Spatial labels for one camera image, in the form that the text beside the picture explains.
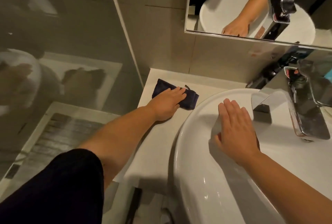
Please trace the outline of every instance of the white countertop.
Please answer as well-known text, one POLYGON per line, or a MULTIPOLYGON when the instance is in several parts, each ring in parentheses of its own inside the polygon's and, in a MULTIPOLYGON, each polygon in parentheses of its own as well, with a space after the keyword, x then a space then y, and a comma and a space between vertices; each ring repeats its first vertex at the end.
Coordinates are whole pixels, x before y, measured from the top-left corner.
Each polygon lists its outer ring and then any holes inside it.
MULTIPOLYGON (((175 86, 187 85, 199 95, 197 105, 216 93, 244 88, 246 85, 245 83, 151 69, 138 107, 147 105, 151 100, 158 78, 175 86)), ((181 125, 190 113, 191 111, 180 108, 170 120, 153 126, 115 181, 128 182, 137 188, 167 194, 169 183, 173 183, 172 146, 181 125)))

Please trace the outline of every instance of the right hand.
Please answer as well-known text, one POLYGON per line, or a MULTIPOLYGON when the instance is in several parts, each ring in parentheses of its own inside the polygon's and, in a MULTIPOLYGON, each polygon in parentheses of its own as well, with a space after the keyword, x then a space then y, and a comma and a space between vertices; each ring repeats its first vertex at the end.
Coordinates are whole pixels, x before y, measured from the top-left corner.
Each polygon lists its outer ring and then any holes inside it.
POLYGON ((156 121, 167 120, 180 107, 179 102, 186 98, 185 91, 186 88, 177 87, 173 90, 168 88, 153 98, 146 107, 152 110, 156 121))
POLYGON ((218 109, 222 132, 214 137, 215 142, 227 156, 244 166, 261 153, 250 115, 246 108, 229 99, 220 103, 218 109))

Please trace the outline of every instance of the white sink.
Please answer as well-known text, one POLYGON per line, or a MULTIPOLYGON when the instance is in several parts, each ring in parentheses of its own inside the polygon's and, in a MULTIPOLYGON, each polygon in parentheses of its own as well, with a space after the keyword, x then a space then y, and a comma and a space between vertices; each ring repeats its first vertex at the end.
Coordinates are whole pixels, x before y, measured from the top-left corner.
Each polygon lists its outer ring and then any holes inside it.
MULTIPOLYGON (((180 130, 174 178, 192 224, 284 223, 267 198, 243 170, 211 141, 221 130, 218 104, 225 98, 246 107, 253 118, 251 94, 235 89, 203 101, 180 130)), ((272 124, 254 122, 261 151, 332 199, 332 141, 305 142, 293 130, 285 102, 271 112, 272 124)), ((332 124, 326 118, 331 132, 332 124)))

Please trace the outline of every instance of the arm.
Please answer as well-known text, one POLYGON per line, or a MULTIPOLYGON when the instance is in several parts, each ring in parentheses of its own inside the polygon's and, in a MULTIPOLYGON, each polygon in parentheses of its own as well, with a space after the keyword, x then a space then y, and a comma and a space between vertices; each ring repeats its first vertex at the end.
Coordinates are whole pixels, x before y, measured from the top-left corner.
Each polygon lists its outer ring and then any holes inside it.
POLYGON ((257 19, 268 0, 248 0, 239 16, 223 29, 223 34, 247 36, 249 25, 257 19))
POLYGON ((140 107, 109 122, 78 148, 92 151, 100 159, 104 171, 104 188, 124 167, 139 141, 156 122, 174 115, 179 102, 185 99, 185 88, 166 90, 140 107))
POLYGON ((287 223, 331 223, 332 201, 261 153, 245 108, 228 99, 219 104, 220 149, 241 165, 287 223))

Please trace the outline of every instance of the mirror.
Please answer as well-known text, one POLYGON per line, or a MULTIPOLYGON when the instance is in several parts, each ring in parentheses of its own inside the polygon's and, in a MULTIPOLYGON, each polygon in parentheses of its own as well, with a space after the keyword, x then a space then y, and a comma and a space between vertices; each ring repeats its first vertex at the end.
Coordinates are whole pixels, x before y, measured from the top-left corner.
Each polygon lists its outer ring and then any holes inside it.
POLYGON ((187 0, 185 32, 332 48, 332 0, 187 0))

